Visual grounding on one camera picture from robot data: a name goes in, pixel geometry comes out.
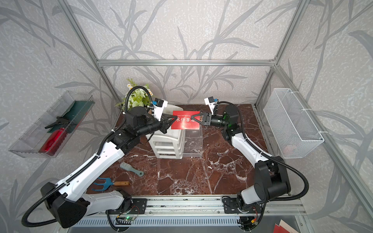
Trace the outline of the red brush in tray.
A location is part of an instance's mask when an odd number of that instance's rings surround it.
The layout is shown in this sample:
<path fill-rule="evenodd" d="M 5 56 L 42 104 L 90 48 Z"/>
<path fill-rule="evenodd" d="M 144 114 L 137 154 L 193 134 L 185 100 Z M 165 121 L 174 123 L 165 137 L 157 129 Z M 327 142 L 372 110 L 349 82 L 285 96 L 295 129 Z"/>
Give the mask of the red brush in tray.
<path fill-rule="evenodd" d="M 40 148 L 39 153 L 44 153 L 48 156 L 54 156 L 66 137 L 67 132 L 65 128 L 60 128 L 54 131 Z"/>

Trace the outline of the green hair brush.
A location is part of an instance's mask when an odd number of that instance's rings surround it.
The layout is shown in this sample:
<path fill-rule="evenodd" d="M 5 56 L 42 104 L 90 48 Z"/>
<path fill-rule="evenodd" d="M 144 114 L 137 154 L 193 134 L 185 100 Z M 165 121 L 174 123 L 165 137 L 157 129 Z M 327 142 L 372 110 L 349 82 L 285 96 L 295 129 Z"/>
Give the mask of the green hair brush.
<path fill-rule="evenodd" d="M 130 171 L 130 172 L 133 172 L 134 174 L 138 175 L 139 177 L 142 177 L 144 175 L 144 172 L 143 171 L 139 171 L 139 170 L 136 170 L 134 169 L 131 165 L 125 163 L 125 162 L 122 162 L 119 167 L 125 171 Z"/>

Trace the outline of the white plastic drawer organizer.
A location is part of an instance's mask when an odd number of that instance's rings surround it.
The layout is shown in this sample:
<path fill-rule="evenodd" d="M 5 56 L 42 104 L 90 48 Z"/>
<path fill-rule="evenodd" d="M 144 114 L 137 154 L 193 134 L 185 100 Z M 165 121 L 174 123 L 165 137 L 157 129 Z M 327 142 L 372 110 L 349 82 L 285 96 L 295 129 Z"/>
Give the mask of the white plastic drawer organizer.
<path fill-rule="evenodd" d="M 149 139 L 149 144 L 159 159 L 182 159 L 185 145 L 185 130 L 168 129 L 166 134 L 156 131 Z"/>

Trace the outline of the green card in tray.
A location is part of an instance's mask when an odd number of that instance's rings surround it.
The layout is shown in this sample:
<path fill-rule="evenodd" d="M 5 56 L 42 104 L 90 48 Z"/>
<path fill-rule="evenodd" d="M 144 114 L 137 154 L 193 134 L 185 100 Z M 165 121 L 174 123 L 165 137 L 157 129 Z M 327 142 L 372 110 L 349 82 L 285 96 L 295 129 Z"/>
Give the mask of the green card in tray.
<path fill-rule="evenodd" d="M 93 104 L 93 101 L 74 101 L 62 117 L 75 121 L 78 126 Z"/>

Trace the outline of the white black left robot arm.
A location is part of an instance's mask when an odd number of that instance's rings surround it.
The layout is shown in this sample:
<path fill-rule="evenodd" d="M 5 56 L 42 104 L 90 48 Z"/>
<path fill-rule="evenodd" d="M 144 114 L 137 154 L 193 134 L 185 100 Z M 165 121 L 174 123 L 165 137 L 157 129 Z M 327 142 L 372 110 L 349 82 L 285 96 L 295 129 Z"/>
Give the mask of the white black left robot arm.
<path fill-rule="evenodd" d="M 43 202 L 63 228 L 69 228 L 83 217 L 122 207 L 126 192 L 111 191 L 86 194 L 89 186 L 112 164 L 140 143 L 141 137 L 156 131 L 167 133 L 176 116 L 151 115 L 144 107 L 134 107 L 125 114 L 122 125 L 107 136 L 99 150 L 76 171 L 58 183 L 47 183 L 41 189 Z"/>

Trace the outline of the clear wall-mounted tray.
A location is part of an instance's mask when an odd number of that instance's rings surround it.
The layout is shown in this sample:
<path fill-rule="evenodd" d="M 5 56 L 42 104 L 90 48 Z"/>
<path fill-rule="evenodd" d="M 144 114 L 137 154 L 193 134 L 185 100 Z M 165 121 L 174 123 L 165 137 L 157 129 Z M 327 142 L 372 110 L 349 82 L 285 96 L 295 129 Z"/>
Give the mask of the clear wall-mounted tray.
<path fill-rule="evenodd" d="M 91 94 L 66 91 L 10 148 L 22 158 L 54 158 L 95 104 Z"/>

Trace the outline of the black clamp in tray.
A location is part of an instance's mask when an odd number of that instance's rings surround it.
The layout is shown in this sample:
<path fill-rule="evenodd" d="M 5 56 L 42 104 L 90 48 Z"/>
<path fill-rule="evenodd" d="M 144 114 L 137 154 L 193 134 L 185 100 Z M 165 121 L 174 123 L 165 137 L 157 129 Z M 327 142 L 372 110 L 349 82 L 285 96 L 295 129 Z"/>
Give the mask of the black clamp in tray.
<path fill-rule="evenodd" d="M 59 129 L 66 131 L 68 134 L 71 134 L 74 129 L 77 127 L 77 124 L 73 120 L 69 120 L 68 118 L 58 116 L 56 121 L 50 125 L 47 125 L 45 129 L 49 129 L 48 133 L 53 133 Z"/>

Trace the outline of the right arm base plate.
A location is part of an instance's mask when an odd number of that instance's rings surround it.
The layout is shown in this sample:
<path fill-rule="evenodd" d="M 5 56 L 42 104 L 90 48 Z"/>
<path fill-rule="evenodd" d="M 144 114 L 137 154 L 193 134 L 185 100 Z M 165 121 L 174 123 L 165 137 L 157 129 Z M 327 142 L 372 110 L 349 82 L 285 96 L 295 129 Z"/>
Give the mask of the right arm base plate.
<path fill-rule="evenodd" d="M 261 214 L 262 205 L 245 204 L 243 199 L 237 197 L 223 196 L 221 198 L 224 212 L 226 214 Z"/>

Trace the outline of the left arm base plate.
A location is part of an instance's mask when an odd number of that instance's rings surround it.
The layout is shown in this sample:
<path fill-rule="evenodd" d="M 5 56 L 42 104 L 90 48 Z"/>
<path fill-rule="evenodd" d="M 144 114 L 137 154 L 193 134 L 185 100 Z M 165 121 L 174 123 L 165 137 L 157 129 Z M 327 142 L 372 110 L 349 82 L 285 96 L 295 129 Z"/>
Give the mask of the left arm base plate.
<path fill-rule="evenodd" d="M 145 214 L 147 206 L 147 199 L 135 198 L 135 199 L 125 199 L 124 202 L 116 209 L 118 214 L 133 214 L 133 215 L 143 215 Z"/>

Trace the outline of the red paper at bottom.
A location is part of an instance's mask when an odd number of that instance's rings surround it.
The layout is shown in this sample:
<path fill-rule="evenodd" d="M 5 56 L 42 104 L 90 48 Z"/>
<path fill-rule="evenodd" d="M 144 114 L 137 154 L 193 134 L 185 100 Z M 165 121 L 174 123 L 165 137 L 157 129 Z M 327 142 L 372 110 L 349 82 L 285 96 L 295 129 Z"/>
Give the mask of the red paper at bottom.
<path fill-rule="evenodd" d="M 297 230 L 288 225 L 284 220 L 280 220 L 279 224 L 275 225 L 273 233 L 299 233 Z"/>

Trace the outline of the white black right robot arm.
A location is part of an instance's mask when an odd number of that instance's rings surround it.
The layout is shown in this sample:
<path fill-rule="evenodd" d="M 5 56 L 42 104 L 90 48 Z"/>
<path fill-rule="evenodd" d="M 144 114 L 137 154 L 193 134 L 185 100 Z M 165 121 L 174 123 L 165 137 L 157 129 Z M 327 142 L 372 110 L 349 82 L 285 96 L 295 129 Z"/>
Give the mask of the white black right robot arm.
<path fill-rule="evenodd" d="M 240 208 L 273 201 L 291 191 L 284 160 L 268 155 L 248 138 L 237 106 L 227 105 L 222 115 L 199 113 L 192 115 L 191 119 L 203 126 L 221 127 L 224 140 L 239 150 L 254 167 L 254 184 L 237 194 Z"/>

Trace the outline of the small wooden block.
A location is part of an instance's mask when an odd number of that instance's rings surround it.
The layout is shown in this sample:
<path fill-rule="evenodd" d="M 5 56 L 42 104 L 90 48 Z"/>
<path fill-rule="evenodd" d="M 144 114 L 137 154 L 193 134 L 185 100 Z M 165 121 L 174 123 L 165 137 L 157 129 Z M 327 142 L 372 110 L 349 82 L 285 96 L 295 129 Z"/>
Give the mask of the small wooden block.
<path fill-rule="evenodd" d="M 129 186 L 130 182 L 129 181 L 116 181 L 113 183 L 114 186 Z"/>

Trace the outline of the blue garden hand rake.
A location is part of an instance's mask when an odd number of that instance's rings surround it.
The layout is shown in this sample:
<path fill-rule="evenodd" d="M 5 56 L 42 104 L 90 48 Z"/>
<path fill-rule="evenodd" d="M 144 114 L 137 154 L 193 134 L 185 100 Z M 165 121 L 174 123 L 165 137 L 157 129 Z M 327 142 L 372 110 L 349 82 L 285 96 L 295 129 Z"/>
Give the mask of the blue garden hand rake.
<path fill-rule="evenodd" d="M 101 183 L 93 183 L 95 186 L 99 186 L 99 189 L 91 189 L 94 192 L 103 192 L 108 190 L 111 186 L 114 185 L 114 182 L 110 178 L 97 178 L 98 180 L 102 181 Z"/>

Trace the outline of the aluminium frame rail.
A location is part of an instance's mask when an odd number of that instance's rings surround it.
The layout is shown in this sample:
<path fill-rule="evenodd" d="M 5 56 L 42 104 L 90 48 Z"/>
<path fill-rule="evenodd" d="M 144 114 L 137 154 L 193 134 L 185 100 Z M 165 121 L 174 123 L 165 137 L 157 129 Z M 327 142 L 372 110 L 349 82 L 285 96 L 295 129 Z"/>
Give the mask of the aluminium frame rail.
<path fill-rule="evenodd" d="M 108 66 L 254 66 L 271 67 L 274 60 L 107 60 L 97 61 L 101 67 Z"/>

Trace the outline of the green white artificial flowers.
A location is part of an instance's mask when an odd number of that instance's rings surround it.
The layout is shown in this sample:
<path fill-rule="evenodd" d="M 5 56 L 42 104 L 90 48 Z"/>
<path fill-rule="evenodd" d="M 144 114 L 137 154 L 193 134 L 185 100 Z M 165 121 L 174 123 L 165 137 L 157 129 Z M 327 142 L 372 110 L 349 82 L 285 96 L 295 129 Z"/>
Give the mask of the green white artificial flowers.
<path fill-rule="evenodd" d="M 129 88 L 129 90 L 133 89 L 135 86 L 138 86 L 132 78 L 131 79 L 127 78 L 127 81 L 129 82 L 129 84 L 127 84 L 127 87 Z M 143 87 L 145 87 L 148 90 L 149 94 L 153 96 L 153 93 L 149 88 L 149 84 L 145 84 L 143 85 Z M 122 98 L 122 102 L 117 103 L 115 107 L 124 111 L 126 97 L 127 97 L 127 94 L 124 98 Z M 133 107 L 137 107 L 137 106 L 148 107 L 150 103 L 151 101 L 150 101 L 149 96 L 146 94 L 146 92 L 143 89 L 139 88 L 131 93 L 131 96 L 128 101 L 128 110 L 131 110 Z"/>

